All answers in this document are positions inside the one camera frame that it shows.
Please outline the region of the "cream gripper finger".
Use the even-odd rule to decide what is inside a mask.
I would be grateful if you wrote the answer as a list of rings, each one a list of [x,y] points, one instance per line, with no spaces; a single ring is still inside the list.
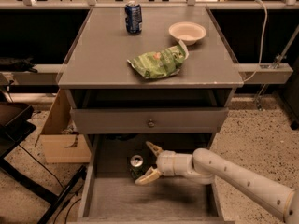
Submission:
[[[135,183],[137,185],[146,185],[159,179],[161,175],[162,173],[157,168],[150,167],[146,173],[144,173],[135,181]]]
[[[153,143],[151,143],[150,141],[147,141],[146,142],[146,145],[148,146],[148,148],[152,151],[152,153],[158,157],[162,152],[162,148],[157,146],[157,145],[154,145]]]

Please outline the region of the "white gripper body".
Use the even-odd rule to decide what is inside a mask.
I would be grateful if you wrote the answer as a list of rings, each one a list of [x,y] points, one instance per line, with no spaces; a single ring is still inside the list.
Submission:
[[[163,151],[158,156],[156,165],[164,176],[192,176],[194,174],[191,154]]]

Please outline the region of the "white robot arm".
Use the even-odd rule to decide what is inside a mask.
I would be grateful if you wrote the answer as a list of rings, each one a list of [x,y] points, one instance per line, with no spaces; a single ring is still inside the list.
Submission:
[[[208,185],[217,176],[285,224],[299,224],[298,189],[258,175],[205,148],[197,148],[193,154],[183,154],[162,150],[150,141],[146,145],[156,156],[156,168],[150,167],[135,181],[137,185],[146,185],[161,176],[176,175]]]

